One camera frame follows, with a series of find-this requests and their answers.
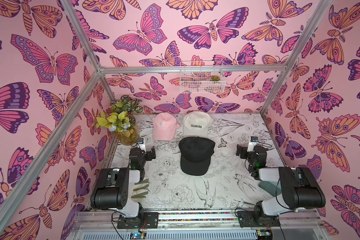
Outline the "pink cap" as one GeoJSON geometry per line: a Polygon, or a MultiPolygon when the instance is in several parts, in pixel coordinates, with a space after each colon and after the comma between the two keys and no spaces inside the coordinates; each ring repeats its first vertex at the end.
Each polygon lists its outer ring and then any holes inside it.
{"type": "Polygon", "coordinates": [[[176,135],[177,129],[181,126],[175,117],[168,113],[158,114],[153,118],[153,140],[171,141],[176,135]]]}

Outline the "black cap back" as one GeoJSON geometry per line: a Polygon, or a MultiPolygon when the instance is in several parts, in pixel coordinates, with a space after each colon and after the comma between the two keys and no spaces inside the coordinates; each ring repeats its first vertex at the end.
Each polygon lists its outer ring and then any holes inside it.
{"type": "Polygon", "coordinates": [[[207,138],[186,137],[179,142],[181,170],[191,176],[207,173],[216,143],[207,138]]]}

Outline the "white Colorado cap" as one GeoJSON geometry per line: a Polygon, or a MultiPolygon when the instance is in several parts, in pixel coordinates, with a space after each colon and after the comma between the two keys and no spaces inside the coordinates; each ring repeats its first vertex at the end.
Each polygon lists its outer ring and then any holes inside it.
{"type": "Polygon", "coordinates": [[[206,138],[213,121],[205,112],[191,112],[183,117],[183,136],[206,138]]]}

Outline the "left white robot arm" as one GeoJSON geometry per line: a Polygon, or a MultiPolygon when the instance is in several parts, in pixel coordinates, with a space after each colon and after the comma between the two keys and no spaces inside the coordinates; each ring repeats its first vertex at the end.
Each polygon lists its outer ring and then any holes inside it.
{"type": "Polygon", "coordinates": [[[155,158],[155,148],[146,152],[135,147],[130,150],[128,167],[102,169],[91,194],[91,207],[115,211],[125,220],[142,220],[144,210],[138,199],[149,193],[145,164],[155,158]]]}

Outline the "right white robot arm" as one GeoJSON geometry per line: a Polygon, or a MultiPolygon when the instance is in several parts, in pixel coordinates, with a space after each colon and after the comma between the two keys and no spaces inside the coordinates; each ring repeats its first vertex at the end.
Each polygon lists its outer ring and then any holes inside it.
{"type": "Polygon", "coordinates": [[[318,209],[326,204],[326,197],[311,170],[307,167],[266,166],[267,150],[259,145],[252,149],[237,145],[236,155],[249,162],[249,173],[260,182],[275,186],[275,196],[254,206],[255,219],[277,217],[297,209],[318,209]]]}

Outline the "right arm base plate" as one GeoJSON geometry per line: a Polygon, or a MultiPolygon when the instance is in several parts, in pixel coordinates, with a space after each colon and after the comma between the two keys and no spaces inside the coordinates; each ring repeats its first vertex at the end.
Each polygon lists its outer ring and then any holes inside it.
{"type": "Polygon", "coordinates": [[[260,216],[254,211],[239,210],[235,212],[236,217],[239,220],[241,228],[269,228],[269,227],[280,227],[280,221],[277,217],[273,216],[260,216]]]}

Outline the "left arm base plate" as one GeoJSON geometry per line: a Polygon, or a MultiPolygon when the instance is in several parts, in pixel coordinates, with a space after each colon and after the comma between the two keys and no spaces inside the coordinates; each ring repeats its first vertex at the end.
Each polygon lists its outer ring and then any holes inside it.
{"type": "Polygon", "coordinates": [[[138,214],[135,218],[124,218],[119,216],[118,229],[156,229],[159,223],[158,212],[147,212],[138,214]]]}

